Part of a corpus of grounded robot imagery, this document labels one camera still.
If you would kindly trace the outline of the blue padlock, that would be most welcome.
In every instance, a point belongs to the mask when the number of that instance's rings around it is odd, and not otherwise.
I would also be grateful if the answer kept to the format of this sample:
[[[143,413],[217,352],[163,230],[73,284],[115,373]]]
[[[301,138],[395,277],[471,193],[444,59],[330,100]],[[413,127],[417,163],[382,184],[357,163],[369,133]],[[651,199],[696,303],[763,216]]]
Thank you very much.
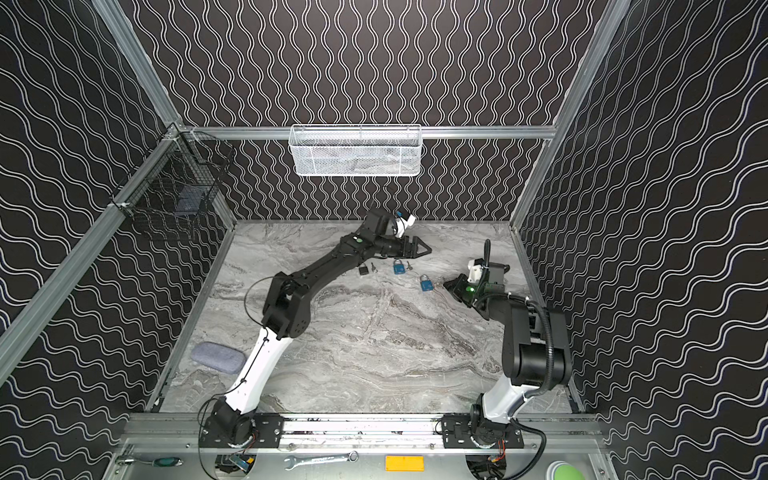
[[[426,274],[421,275],[419,278],[419,282],[420,282],[420,288],[423,292],[429,292],[434,290],[433,281],[428,275]]]
[[[393,261],[393,272],[395,275],[405,275],[412,270],[413,267],[408,261],[403,261],[402,259],[395,259]]]

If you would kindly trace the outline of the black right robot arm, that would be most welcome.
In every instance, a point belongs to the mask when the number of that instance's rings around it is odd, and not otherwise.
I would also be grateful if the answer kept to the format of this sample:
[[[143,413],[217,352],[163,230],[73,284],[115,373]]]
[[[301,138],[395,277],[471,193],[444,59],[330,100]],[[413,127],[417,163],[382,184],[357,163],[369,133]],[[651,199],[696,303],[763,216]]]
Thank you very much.
[[[454,300],[503,327],[501,376],[469,414],[470,438],[490,447],[502,441],[526,403],[569,383],[572,357],[564,315],[509,291],[509,265],[476,259],[468,269],[446,281],[444,288]]]

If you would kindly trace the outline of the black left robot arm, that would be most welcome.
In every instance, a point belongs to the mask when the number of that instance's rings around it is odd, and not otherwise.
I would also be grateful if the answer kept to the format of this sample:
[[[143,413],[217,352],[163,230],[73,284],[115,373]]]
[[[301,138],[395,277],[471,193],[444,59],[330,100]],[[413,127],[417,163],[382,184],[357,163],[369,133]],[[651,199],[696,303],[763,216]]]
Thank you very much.
[[[233,385],[200,410],[207,415],[199,419],[201,442],[222,442],[237,448],[257,436],[252,419],[263,390],[287,348],[307,330],[313,298],[338,277],[371,259],[401,261],[430,254],[431,247],[406,234],[416,221],[417,216],[406,211],[373,209],[355,231],[342,236],[320,259],[296,272],[279,272],[271,278],[263,317],[258,322],[257,344]]]

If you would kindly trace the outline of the yellow label plate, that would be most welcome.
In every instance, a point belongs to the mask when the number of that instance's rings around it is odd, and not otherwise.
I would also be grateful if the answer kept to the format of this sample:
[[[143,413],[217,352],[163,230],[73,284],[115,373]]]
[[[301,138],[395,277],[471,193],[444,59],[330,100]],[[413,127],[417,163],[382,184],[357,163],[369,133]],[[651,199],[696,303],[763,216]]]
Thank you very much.
[[[422,456],[388,455],[385,459],[385,471],[413,473],[425,471],[425,459]]]

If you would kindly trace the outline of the silver open-end wrench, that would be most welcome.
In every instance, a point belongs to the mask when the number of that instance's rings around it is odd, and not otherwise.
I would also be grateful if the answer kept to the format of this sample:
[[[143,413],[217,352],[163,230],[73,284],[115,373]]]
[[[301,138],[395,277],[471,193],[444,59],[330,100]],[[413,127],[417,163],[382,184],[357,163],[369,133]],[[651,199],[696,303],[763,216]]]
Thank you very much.
[[[358,460],[359,460],[359,453],[357,451],[351,451],[349,453],[344,453],[344,454],[333,454],[333,455],[312,456],[312,457],[288,456],[284,459],[284,463],[285,463],[284,469],[286,471],[292,471],[298,467],[325,465],[325,464],[333,464],[333,463],[357,462]]]

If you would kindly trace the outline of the green round button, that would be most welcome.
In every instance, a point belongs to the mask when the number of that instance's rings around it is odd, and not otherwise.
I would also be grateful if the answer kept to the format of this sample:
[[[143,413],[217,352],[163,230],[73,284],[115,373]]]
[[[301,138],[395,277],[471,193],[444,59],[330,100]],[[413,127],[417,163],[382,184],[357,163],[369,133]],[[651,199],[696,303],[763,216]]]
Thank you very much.
[[[585,480],[585,474],[574,465],[557,461],[548,466],[547,480]]]

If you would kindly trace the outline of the grey cloth pad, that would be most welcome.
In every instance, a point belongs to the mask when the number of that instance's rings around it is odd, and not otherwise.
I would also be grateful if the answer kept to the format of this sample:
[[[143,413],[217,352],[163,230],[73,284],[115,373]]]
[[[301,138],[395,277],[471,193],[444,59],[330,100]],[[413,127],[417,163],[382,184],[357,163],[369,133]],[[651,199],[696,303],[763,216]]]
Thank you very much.
[[[227,345],[208,341],[195,345],[190,353],[190,359],[228,375],[238,374],[246,362],[243,352]]]

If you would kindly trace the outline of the green handled screwdriver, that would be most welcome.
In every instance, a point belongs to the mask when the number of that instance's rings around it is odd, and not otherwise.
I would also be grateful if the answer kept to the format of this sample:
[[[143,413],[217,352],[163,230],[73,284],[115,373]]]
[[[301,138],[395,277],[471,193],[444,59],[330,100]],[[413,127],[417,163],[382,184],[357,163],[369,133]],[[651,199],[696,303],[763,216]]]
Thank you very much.
[[[184,461],[179,457],[160,457],[154,459],[142,459],[132,456],[121,456],[116,462],[121,465],[139,464],[153,468],[173,468],[181,466]]]

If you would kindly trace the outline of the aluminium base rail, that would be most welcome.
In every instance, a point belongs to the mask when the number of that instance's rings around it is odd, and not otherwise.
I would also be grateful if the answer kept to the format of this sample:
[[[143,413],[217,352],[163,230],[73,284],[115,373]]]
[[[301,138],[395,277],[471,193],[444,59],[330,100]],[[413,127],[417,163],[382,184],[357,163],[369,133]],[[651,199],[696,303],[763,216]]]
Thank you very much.
[[[201,428],[194,414],[135,414],[125,453],[493,453],[495,442],[470,434],[466,414],[259,414],[253,440],[229,444]]]

